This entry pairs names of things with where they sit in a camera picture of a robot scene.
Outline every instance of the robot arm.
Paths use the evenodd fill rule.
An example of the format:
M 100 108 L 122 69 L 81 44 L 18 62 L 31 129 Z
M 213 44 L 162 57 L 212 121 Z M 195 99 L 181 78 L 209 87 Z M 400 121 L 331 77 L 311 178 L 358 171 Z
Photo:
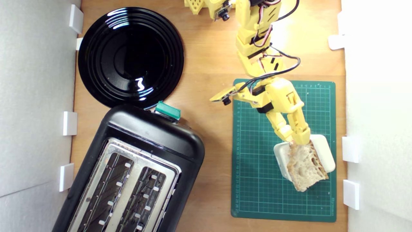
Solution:
M 238 83 L 216 94 L 212 102 L 223 101 L 230 104 L 230 96 L 234 100 L 247 102 L 261 114 L 266 114 L 275 134 L 283 141 L 296 144 L 308 144 L 310 128 L 305 122 L 302 107 L 304 103 L 299 98 L 292 83 L 284 78 L 273 77 L 260 81 L 252 92 L 243 88 L 246 83 Z M 289 125 L 283 114 L 287 114 Z
M 308 144 L 310 128 L 302 111 L 304 103 L 290 81 L 274 76 L 290 71 L 300 63 L 299 58 L 270 45 L 271 23 L 278 20 L 281 0 L 237 0 L 236 3 L 228 0 L 185 0 L 185 4 L 192 6 L 192 11 L 193 6 L 208 7 L 212 19 L 222 18 L 224 21 L 229 19 L 229 10 L 235 7 L 236 19 L 241 25 L 236 35 L 237 55 L 245 72 L 253 79 L 223 90 L 210 101 L 222 101 L 228 105 L 230 97 L 233 97 L 247 102 L 259 113 L 266 114 L 274 132 L 283 141 Z M 283 56 L 297 59 L 297 65 L 284 69 Z M 252 88 L 254 82 L 257 82 L 256 86 L 249 89 L 248 85 Z M 282 114 L 287 114 L 289 125 Z

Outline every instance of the white bracket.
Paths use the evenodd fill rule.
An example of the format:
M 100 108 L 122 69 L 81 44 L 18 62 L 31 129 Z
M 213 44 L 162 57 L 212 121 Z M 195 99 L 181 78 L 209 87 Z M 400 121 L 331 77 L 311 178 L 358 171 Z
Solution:
M 70 10 L 70 21 L 69 27 L 71 27 L 75 32 L 81 34 L 83 31 L 83 12 L 72 4 Z
M 328 37 L 329 48 L 337 50 L 345 47 L 346 20 L 343 11 L 337 14 L 338 35 Z
M 342 137 L 342 158 L 346 162 L 359 163 L 359 145 L 352 137 Z
M 77 113 L 64 111 L 63 135 L 77 135 Z
M 60 166 L 60 184 L 59 184 L 60 192 L 63 192 L 72 186 L 74 173 L 75 173 L 74 163 L 69 163 L 64 166 Z
M 83 38 L 77 38 L 76 51 L 80 50 L 80 45 L 82 44 Z
M 359 210 L 359 184 L 350 180 L 343 180 L 343 203 L 355 210 Z

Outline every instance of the toaster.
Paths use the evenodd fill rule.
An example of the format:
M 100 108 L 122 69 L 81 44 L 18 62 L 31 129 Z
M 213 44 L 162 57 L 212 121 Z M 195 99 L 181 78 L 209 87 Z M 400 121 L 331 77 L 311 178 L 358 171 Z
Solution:
M 175 231 L 204 159 L 180 111 L 123 104 L 103 118 L 53 232 Z

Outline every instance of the white wall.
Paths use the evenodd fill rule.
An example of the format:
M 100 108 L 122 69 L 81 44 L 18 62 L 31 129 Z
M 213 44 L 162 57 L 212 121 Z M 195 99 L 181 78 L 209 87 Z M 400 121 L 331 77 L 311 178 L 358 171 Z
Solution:
M 67 195 L 63 111 L 73 110 L 80 0 L 0 0 L 0 231 L 49 231 Z
M 347 16 L 347 136 L 359 141 L 360 209 L 349 231 L 412 231 L 412 34 L 409 1 L 342 0 Z

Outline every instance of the white container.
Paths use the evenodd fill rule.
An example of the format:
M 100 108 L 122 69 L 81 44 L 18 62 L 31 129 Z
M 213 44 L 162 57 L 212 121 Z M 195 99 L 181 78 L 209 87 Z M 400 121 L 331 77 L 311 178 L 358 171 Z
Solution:
M 315 147 L 315 150 L 319 156 L 319 160 L 322 163 L 322 166 L 325 169 L 325 172 L 333 172 L 336 168 L 336 164 L 333 160 L 332 152 L 330 151 L 329 144 L 325 136 L 311 135 L 310 140 Z M 278 161 L 282 176 L 287 180 L 292 181 L 287 169 L 287 165 L 289 163 L 289 142 L 276 144 L 273 148 L 273 151 L 275 153 L 276 160 Z

